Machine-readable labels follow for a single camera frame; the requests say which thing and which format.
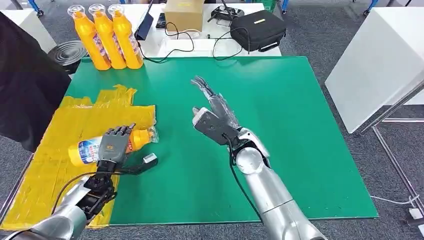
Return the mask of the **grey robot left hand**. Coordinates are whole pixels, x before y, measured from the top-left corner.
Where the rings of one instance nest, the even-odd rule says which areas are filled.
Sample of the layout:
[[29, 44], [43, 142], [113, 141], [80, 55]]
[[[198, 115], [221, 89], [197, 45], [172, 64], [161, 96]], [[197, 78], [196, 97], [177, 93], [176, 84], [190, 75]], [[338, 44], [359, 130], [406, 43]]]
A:
[[126, 159], [130, 135], [135, 125], [136, 123], [133, 122], [130, 125], [110, 128], [101, 138], [98, 150], [99, 160], [123, 164]]

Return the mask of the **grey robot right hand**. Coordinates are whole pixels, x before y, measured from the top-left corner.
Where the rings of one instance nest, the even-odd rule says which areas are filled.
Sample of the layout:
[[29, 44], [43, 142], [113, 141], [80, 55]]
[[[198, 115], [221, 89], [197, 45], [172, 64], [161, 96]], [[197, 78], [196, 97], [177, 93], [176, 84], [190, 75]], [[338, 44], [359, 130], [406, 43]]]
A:
[[190, 82], [198, 86], [209, 102], [212, 112], [227, 125], [234, 129], [240, 127], [234, 111], [229, 107], [227, 101], [220, 93], [215, 93], [209, 84], [200, 76], [195, 76]]

